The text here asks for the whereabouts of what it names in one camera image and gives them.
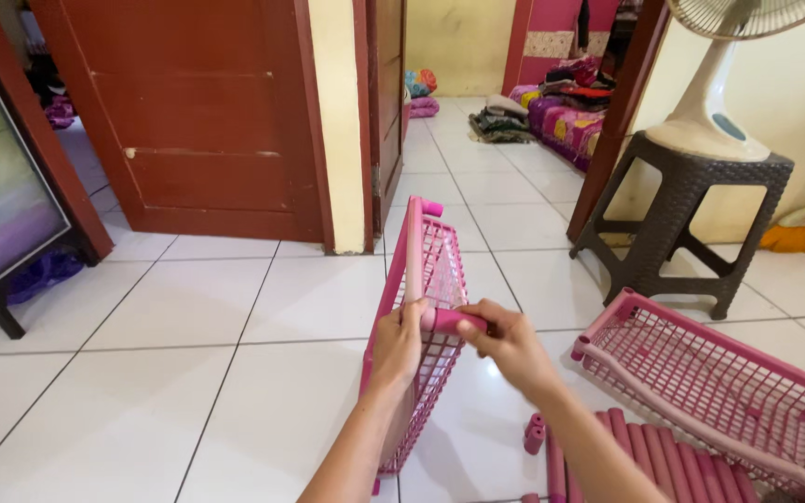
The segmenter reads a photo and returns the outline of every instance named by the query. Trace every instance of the white tile floor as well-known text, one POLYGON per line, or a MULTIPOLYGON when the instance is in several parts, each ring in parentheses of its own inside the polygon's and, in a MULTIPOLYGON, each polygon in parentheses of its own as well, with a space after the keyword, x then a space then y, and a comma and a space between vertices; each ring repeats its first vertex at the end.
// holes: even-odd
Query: white tile floor
MULTIPOLYGON (((567 256, 580 174, 537 145, 471 143, 462 126, 475 106, 441 98, 439 116, 412 121, 399 201, 450 204, 472 300, 529 314, 589 407, 627 407, 567 357, 609 284, 591 253, 567 256)), ((375 256, 325 257, 316 245, 133 233, 103 213, 114 254, 15 307, 23 339, 0 330, 0 501, 294 501, 355 403, 402 216, 391 210, 375 256)), ((710 274, 681 251, 664 273, 710 274)), ((661 300, 710 322, 708 299, 661 300)), ((805 370, 805 255, 758 253, 714 326, 805 370)), ((545 459, 520 446, 531 412, 465 349, 375 501, 545 496, 545 459)))

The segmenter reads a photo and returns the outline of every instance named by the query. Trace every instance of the plastic stool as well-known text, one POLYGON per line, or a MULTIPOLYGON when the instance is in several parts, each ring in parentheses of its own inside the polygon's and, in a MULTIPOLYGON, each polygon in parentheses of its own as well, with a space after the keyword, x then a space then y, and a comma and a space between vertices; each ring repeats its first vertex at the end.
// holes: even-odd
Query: plastic stool
POLYGON ((759 238, 766 231, 782 197, 791 170, 793 161, 777 154, 760 162, 723 161, 669 150, 649 140, 644 131, 639 131, 632 136, 570 256, 575 258, 579 251, 588 248, 607 268, 611 289, 605 299, 606 306, 625 286, 646 297, 659 293, 706 294, 716 298, 716 307, 710 312, 710 318, 725 319, 757 250, 759 238), (605 211, 636 158, 660 170, 663 176, 660 189, 643 221, 605 220, 605 211), (714 185, 766 187, 766 195, 750 232, 738 258, 732 263, 716 255, 689 231, 691 219, 714 185), (620 260, 616 257, 598 235, 600 233, 635 234, 626 258, 620 260), (670 260, 679 248, 688 249, 719 278, 661 278, 660 267, 664 260, 670 260))

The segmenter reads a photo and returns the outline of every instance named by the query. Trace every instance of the wooden door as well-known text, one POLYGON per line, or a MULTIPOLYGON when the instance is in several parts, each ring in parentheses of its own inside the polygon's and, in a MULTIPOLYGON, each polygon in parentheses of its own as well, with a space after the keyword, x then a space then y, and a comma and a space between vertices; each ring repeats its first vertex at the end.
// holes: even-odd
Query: wooden door
POLYGON ((133 229, 324 241, 306 0, 30 5, 133 229))
POLYGON ((375 236, 384 231, 403 170, 405 15, 405 0, 368 1, 368 108, 375 236))

